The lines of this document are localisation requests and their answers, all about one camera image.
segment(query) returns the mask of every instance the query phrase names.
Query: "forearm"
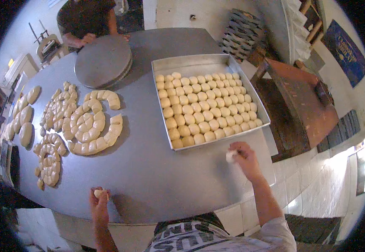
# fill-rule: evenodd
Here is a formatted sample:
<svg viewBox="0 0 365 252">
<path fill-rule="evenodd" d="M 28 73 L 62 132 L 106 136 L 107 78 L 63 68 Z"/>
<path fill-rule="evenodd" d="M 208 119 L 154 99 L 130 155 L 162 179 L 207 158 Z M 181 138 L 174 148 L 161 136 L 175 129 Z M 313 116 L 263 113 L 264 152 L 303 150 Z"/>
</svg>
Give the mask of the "forearm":
<svg viewBox="0 0 365 252">
<path fill-rule="evenodd" d="M 70 47 L 81 48 L 82 40 L 73 36 L 70 32 L 62 36 L 62 40 Z"/>
<path fill-rule="evenodd" d="M 118 252 L 117 246 L 112 239 L 111 233 L 108 230 L 108 226 L 94 227 L 94 235 L 96 237 L 96 245 L 98 252 Z"/>
<path fill-rule="evenodd" d="M 252 181 L 252 187 L 254 188 L 256 211 L 261 226 L 272 219 L 284 217 L 264 177 Z"/>
<path fill-rule="evenodd" d="M 110 34 L 118 34 L 118 28 L 117 28 L 117 18 L 115 17 L 115 12 L 113 9 L 111 9 L 108 12 L 108 29 Z"/>
</svg>

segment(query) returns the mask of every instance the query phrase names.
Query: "white wall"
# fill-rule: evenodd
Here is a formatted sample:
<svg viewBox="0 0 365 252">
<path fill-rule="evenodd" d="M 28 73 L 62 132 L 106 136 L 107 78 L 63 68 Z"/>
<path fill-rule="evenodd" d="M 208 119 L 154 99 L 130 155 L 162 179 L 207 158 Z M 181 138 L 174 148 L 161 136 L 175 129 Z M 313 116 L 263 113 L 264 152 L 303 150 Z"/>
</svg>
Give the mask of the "white wall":
<svg viewBox="0 0 365 252">
<path fill-rule="evenodd" d="M 55 34 L 60 38 L 56 16 L 59 9 L 67 0 L 61 0 L 52 8 L 48 8 L 48 0 L 29 0 L 20 11 L 12 25 L 8 29 L 0 46 L 0 83 L 4 80 L 8 71 L 8 63 L 11 58 L 14 60 L 22 53 L 30 53 L 34 61 L 39 65 L 39 58 L 36 54 L 38 43 L 33 43 L 35 37 L 29 27 L 29 22 L 37 36 L 43 32 L 39 19 L 49 34 Z"/>
<path fill-rule="evenodd" d="M 351 37 L 365 58 L 365 48 L 345 12 L 334 0 L 321 0 L 321 2 L 327 22 L 324 27 L 329 27 L 334 19 Z M 352 88 L 346 74 L 324 44 L 317 42 L 314 49 L 325 61 L 325 66 L 321 68 L 319 74 L 332 94 L 338 117 L 341 118 L 351 109 L 355 109 L 361 126 L 360 133 L 333 148 L 333 154 L 336 154 L 360 143 L 365 138 L 365 76 L 355 88 Z"/>
<path fill-rule="evenodd" d="M 283 61 L 289 62 L 286 18 L 281 2 L 276 0 L 144 0 L 145 29 L 205 28 L 213 39 L 220 41 L 232 8 L 248 11 L 264 20 L 268 39 Z M 190 14 L 197 19 L 190 21 Z"/>
<path fill-rule="evenodd" d="M 360 214 L 365 207 L 365 193 L 356 196 L 357 187 L 357 155 L 349 156 L 348 165 L 350 166 L 350 186 L 349 186 L 349 203 L 345 217 L 342 220 L 337 241 L 345 240 L 350 231 L 356 225 Z"/>
</svg>

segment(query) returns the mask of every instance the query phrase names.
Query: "round metal lid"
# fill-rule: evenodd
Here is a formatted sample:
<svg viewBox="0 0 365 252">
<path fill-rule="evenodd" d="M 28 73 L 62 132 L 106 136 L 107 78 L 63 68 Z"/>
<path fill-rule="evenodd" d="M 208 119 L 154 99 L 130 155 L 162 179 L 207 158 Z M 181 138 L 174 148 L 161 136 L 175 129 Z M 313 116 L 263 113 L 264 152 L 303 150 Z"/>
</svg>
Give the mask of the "round metal lid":
<svg viewBox="0 0 365 252">
<path fill-rule="evenodd" d="M 74 70 L 77 79 L 86 87 L 108 87 L 109 82 L 119 81 L 127 74 L 131 61 L 132 52 L 124 37 L 107 35 L 82 48 Z"/>
</svg>

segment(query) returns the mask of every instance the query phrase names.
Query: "dark shirt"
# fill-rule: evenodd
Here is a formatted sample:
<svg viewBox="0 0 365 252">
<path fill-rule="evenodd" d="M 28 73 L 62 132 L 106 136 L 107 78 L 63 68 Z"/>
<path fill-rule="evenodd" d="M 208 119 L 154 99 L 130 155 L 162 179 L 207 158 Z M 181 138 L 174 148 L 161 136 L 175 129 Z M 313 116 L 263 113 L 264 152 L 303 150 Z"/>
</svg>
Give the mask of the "dark shirt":
<svg viewBox="0 0 365 252">
<path fill-rule="evenodd" d="M 69 0 L 57 15 L 61 36 L 71 33 L 82 39 L 87 33 L 97 37 L 108 35 L 108 12 L 114 6 L 114 0 Z"/>
</svg>

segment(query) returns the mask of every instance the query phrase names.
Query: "floor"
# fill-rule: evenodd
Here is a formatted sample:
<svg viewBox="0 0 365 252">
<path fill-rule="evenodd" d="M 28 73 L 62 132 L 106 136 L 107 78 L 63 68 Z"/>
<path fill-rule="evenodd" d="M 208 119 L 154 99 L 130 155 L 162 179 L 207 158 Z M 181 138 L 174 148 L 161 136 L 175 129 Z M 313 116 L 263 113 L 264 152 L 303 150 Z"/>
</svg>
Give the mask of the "floor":
<svg viewBox="0 0 365 252">
<path fill-rule="evenodd" d="M 349 201 L 347 155 L 330 158 L 329 151 L 316 149 L 273 164 L 276 184 L 271 186 L 284 213 L 305 217 L 343 217 Z M 225 229 L 236 236 L 249 236 L 260 229 L 255 198 L 215 211 Z M 81 245 L 94 248 L 94 236 L 87 220 L 59 214 L 49 209 L 18 209 L 23 232 L 41 248 L 80 251 Z M 143 251 L 153 236 L 155 225 L 109 226 L 120 251 Z"/>
</svg>

